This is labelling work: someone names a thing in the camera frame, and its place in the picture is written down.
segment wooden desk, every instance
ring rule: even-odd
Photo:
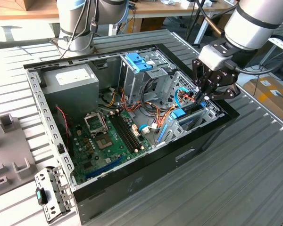
[[[135,23],[134,23],[134,32],[138,32],[141,25],[141,18],[151,18],[151,17],[167,17],[167,16],[190,16],[192,7],[183,8],[180,3],[176,3],[174,6],[164,5],[157,0],[155,2],[149,1],[140,1],[135,4]],[[208,16],[216,14],[220,11],[223,11],[229,8],[231,5],[219,0],[219,2],[214,3],[212,7],[204,8]],[[130,10],[128,18],[132,18],[133,13]],[[0,7],[0,20],[44,20],[49,23],[58,23],[58,9],[55,0],[37,0],[30,8],[29,11],[19,11],[15,9],[2,8]],[[208,24],[203,23],[201,27],[201,32],[197,36],[196,42],[200,42],[203,37],[203,34],[207,28]],[[109,34],[116,34],[115,26],[109,26]]]

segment workbench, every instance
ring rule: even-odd
[[[198,52],[168,30],[94,39],[100,53],[163,43],[191,67]],[[55,46],[0,49],[0,114],[20,119],[38,170],[56,166],[45,130],[22,69],[23,64],[58,58]],[[262,225],[283,222],[283,122],[242,92],[228,103],[237,121],[208,150],[132,195],[91,226]],[[0,196],[0,226],[46,225],[35,197],[35,182]],[[54,226],[78,226],[75,210]]]
[[[136,11],[133,20],[128,25],[128,32],[139,32],[143,18],[153,17],[167,17],[167,16],[190,16],[193,7],[183,8],[180,3],[173,6],[164,5],[157,0],[155,2],[139,1],[135,3]],[[230,8],[231,5],[218,0],[211,7],[204,7],[208,16],[220,13],[225,9]],[[133,17],[132,10],[129,11],[128,20]],[[58,8],[55,0],[36,0],[36,2],[29,8],[29,11],[20,11],[9,8],[0,7],[0,24],[11,25],[13,20],[29,20],[45,21],[48,23],[59,23]],[[208,23],[204,21],[200,31],[196,37],[195,43],[200,43],[201,39],[208,27]],[[117,32],[116,25],[109,25],[109,35],[115,35]]]

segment blue plastic clip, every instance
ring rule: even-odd
[[[137,70],[137,72],[144,72],[152,69],[151,65],[148,65],[143,57],[137,53],[127,53],[126,57],[129,63]]]

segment aluminum profile table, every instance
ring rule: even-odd
[[[140,44],[165,44],[191,67],[197,52],[168,30],[100,37],[99,52]],[[38,170],[56,165],[34,104],[23,64],[58,58],[42,44],[0,50],[0,114],[20,119]],[[244,92],[228,101],[239,113],[211,147],[137,192],[88,225],[92,226],[276,226],[283,222],[283,122]],[[0,226],[46,225],[35,183],[0,196]],[[75,210],[54,226],[80,225]]]

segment blue pcie slot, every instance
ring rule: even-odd
[[[93,171],[93,172],[91,172],[91,173],[86,174],[86,175],[85,175],[86,180],[87,180],[88,178],[93,178],[93,177],[95,177],[95,176],[97,176],[97,175],[99,175],[99,174],[101,174],[101,173],[103,173],[103,172],[105,172],[105,171],[108,171],[108,170],[112,169],[113,167],[115,167],[116,165],[118,165],[119,162],[120,162],[122,159],[123,159],[123,157],[120,157],[119,159],[117,159],[117,160],[115,160],[115,161],[113,161],[113,162],[107,164],[106,166],[103,166],[103,167],[101,167],[101,168],[99,168],[99,169],[96,169],[95,171]]]
[[[160,142],[160,140],[161,140],[162,136],[164,135],[167,127],[168,127],[168,125],[165,124],[164,128],[161,131],[161,134],[159,135],[159,138],[157,139],[157,142]]]

